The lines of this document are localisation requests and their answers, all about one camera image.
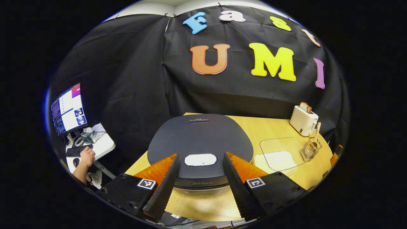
white toaster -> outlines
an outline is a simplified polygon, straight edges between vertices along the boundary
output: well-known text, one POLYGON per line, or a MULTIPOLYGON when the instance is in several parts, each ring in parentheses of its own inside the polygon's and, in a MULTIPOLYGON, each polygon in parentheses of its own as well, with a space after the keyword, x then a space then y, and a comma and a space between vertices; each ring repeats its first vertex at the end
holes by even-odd
POLYGON ((290 119, 291 126, 302 136, 310 136, 316 129, 318 115, 311 111, 311 114, 302 110, 299 106, 294 106, 293 115, 290 119))

orange object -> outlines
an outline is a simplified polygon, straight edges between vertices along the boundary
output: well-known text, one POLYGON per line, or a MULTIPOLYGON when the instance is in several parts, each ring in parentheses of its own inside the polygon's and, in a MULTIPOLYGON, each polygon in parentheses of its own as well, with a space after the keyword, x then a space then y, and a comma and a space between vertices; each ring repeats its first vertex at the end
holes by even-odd
POLYGON ((157 182, 157 188, 155 189, 154 193, 157 191, 158 187, 162 183, 162 180, 164 180, 165 175, 168 172, 168 169, 170 168, 171 164, 174 161, 174 158, 177 154, 173 154, 169 157, 166 157, 162 159, 161 161, 158 161, 151 166, 141 170, 140 172, 134 174, 133 176, 144 178, 144 179, 149 179, 157 182))
POLYGON ((336 160, 338 160, 338 155, 336 155, 336 153, 333 153, 330 161, 331 161, 331 167, 333 167, 333 165, 335 164, 336 160))
POLYGON ((252 165, 251 163, 243 160, 242 158, 235 156, 229 152, 226 152, 232 161, 234 168, 239 174, 240 179, 244 183, 246 180, 258 178, 261 176, 268 175, 268 173, 264 172, 263 170, 257 168, 256 166, 252 165))
POLYGON ((205 64, 205 52, 209 49, 207 45, 198 45, 190 48, 192 52, 192 68, 199 74, 213 75, 225 70, 228 63, 227 49, 230 48, 228 44, 216 44, 213 46, 218 51, 218 62, 209 66, 205 64))

black curtain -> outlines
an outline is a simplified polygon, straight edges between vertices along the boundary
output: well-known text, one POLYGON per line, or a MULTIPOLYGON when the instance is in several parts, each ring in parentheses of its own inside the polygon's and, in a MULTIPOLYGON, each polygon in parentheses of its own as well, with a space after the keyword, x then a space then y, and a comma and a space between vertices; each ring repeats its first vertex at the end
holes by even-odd
POLYGON ((274 13, 242 6, 206 7, 176 18, 138 14, 109 20, 68 53, 51 82, 50 98, 53 101, 80 82, 90 126, 101 122, 116 148, 133 161, 147 150, 165 121, 185 112, 290 119, 293 107, 302 101, 318 114, 320 133, 334 150, 346 144, 349 134, 347 83, 323 41, 305 28, 321 44, 316 46, 301 29, 274 13), (246 21, 221 21, 219 15, 226 10, 241 12, 246 21), (206 13, 208 27, 193 35, 182 22, 199 11, 206 13), (282 18, 292 30, 276 27, 270 16, 282 18), (296 81, 269 73, 252 75, 254 52, 249 44, 255 42, 265 44, 274 55, 280 47, 291 49, 296 81), (214 65, 215 44, 230 45, 226 69, 198 74, 189 49, 209 46, 206 64, 214 65), (315 86, 313 58, 324 63, 325 89, 315 86))

yellow letter m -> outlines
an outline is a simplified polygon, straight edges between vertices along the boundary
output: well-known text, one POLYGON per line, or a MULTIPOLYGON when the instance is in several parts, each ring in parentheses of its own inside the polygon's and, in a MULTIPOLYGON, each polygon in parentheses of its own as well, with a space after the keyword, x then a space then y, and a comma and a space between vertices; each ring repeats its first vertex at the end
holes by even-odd
POLYGON ((281 71, 278 74, 280 79, 289 81, 296 80, 293 67, 294 52, 291 49, 281 47, 278 49, 277 54, 274 57, 264 44, 250 43, 249 47, 254 51, 254 69, 252 70, 252 75, 266 76, 267 71, 264 70, 264 64, 266 64, 272 77, 277 74, 277 71, 281 66, 281 71))

hand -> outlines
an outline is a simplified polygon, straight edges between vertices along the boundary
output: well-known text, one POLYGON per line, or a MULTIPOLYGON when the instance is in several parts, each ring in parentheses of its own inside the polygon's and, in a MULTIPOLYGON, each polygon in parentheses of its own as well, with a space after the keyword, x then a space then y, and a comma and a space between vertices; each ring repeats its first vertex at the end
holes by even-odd
POLYGON ((81 161, 79 163, 82 163, 87 168, 89 168, 92 165, 94 159, 95 159, 95 152, 91 148, 86 147, 81 152, 81 161))

